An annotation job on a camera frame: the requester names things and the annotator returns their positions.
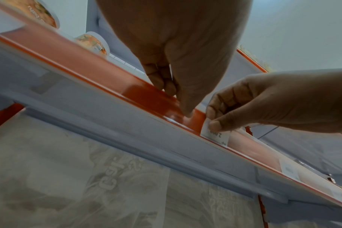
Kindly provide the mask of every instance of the price tag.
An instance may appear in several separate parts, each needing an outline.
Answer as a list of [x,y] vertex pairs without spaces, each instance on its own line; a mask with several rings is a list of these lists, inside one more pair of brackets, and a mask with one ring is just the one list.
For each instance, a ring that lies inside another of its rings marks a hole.
[[293,165],[280,160],[280,166],[281,166],[281,171],[285,176],[290,177],[291,179],[300,181],[298,171],[294,168]]
[[207,139],[210,139],[222,146],[227,146],[227,142],[229,141],[230,132],[213,132],[209,130],[209,123],[211,119],[206,118],[204,125],[202,125],[201,136]]
[[0,10],[0,33],[19,29],[24,24]]
[[340,202],[342,202],[342,193],[333,189],[332,187],[329,188],[331,193],[333,194],[334,198]]

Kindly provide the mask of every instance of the hand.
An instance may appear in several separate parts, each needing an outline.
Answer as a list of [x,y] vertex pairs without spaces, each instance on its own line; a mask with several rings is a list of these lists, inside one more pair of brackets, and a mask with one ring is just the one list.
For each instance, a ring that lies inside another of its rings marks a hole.
[[224,75],[252,0],[97,2],[154,86],[176,94],[181,111],[190,117]]
[[212,131],[260,123],[342,132],[342,69],[248,76],[214,94],[206,116]]

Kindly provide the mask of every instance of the food container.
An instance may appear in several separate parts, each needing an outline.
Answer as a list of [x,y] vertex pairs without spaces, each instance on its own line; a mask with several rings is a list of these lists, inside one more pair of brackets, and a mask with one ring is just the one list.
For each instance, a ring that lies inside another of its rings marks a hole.
[[2,2],[29,18],[38,19],[59,29],[60,23],[57,15],[41,0],[2,0]]
[[106,40],[95,32],[86,32],[78,36],[76,42],[92,52],[101,54],[105,58],[110,54],[110,47]]

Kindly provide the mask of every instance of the white wall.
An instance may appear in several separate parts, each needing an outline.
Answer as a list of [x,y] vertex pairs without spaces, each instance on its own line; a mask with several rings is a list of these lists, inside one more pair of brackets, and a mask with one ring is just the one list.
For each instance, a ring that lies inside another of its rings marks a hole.
[[254,0],[241,45],[274,70],[342,68],[342,0]]
[[87,0],[43,0],[60,21],[62,32],[77,37],[86,32]]

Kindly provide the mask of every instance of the plastic package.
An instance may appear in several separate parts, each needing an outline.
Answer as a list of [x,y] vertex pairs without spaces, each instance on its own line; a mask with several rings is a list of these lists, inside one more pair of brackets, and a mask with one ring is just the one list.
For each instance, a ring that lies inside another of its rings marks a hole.
[[41,0],[2,0],[2,2],[29,18],[43,21],[56,29],[60,27],[57,15]]
[[0,127],[2,228],[262,228],[258,202],[17,115]]
[[92,52],[101,54],[105,58],[110,54],[110,47],[106,40],[95,32],[86,32],[78,36],[76,42]]

